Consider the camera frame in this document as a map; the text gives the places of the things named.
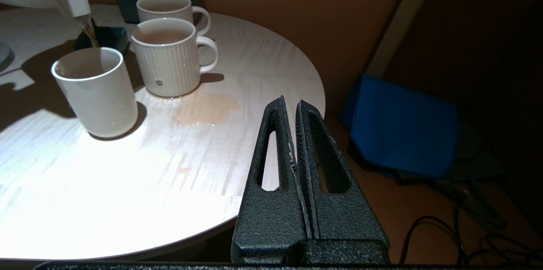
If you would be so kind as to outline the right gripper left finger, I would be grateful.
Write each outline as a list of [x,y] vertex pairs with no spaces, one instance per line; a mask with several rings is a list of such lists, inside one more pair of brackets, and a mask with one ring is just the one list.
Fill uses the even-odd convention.
[[[264,109],[232,239],[235,264],[313,264],[314,164],[309,158],[303,103],[297,104],[294,135],[284,97]],[[272,133],[276,135],[279,186],[266,191],[262,183]]]

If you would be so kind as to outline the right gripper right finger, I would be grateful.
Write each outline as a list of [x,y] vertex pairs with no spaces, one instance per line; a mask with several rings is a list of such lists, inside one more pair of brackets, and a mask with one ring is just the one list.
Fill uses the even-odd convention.
[[296,109],[301,264],[389,264],[389,241],[318,109]]

